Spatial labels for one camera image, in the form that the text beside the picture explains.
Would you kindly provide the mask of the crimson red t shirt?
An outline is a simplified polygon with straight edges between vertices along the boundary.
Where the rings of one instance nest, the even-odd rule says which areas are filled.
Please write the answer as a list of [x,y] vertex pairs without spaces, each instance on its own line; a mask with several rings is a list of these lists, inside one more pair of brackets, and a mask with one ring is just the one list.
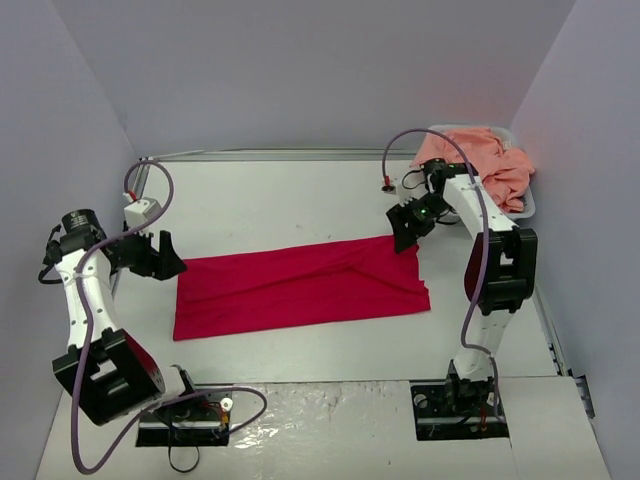
[[392,236],[187,260],[173,338],[195,340],[426,312],[418,248]]

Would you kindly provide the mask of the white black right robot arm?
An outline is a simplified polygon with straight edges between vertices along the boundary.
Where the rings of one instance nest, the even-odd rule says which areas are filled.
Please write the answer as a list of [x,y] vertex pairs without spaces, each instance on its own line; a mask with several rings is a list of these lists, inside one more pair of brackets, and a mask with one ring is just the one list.
[[447,213],[457,215],[474,240],[464,274],[470,306],[443,389],[446,406],[465,413],[495,391],[494,354],[508,323],[533,293],[538,238],[503,213],[464,165],[432,159],[420,171],[426,192],[395,205],[386,216],[396,253],[415,246]]

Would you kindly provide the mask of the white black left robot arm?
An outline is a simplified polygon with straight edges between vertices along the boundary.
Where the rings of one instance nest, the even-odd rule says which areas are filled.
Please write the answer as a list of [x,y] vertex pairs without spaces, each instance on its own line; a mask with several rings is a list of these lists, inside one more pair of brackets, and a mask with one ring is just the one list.
[[170,232],[136,233],[107,244],[106,234],[91,209],[66,214],[47,240],[45,265],[38,276],[56,271],[69,315],[66,352],[53,360],[56,379],[97,426],[132,410],[165,400],[179,418],[195,415],[201,393],[187,372],[173,365],[162,370],[152,356],[116,324],[111,286],[113,274],[127,269],[141,277],[168,280],[186,271]]

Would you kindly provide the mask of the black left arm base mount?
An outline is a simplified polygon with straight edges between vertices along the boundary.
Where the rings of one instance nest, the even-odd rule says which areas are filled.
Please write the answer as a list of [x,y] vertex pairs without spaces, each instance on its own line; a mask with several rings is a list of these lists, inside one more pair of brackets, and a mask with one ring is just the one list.
[[138,421],[135,446],[221,447],[229,444],[228,430],[233,394],[228,387],[218,393],[205,393],[198,385],[198,396],[185,402],[145,413]]

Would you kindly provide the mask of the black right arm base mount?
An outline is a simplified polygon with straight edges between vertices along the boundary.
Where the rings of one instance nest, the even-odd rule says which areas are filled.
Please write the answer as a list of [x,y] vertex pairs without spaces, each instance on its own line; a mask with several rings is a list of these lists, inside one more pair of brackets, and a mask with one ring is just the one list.
[[462,399],[454,407],[444,380],[410,383],[415,435],[418,441],[471,441],[508,439],[509,427],[498,419],[504,414],[493,388]]

